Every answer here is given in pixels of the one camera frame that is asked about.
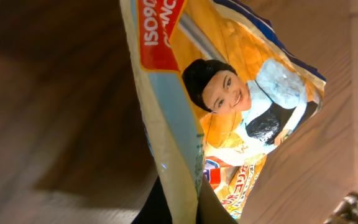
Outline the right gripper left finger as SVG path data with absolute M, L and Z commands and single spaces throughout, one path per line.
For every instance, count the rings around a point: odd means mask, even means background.
M 131 224 L 172 224 L 160 177 L 157 177 L 144 206 Z

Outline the yellow snack bag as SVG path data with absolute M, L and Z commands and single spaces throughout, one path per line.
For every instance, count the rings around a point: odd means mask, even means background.
M 196 223 L 203 183 L 238 221 L 267 155 L 321 108 L 325 78 L 240 1 L 120 7 L 172 223 Z

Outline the blue mouthwash bottle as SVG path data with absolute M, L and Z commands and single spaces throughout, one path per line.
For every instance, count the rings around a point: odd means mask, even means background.
M 358 224 L 358 193 L 347 194 L 324 224 Z

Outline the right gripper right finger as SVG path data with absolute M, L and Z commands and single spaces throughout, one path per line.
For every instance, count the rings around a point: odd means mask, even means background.
M 208 183 L 201 185 L 196 224 L 237 224 L 221 205 Z

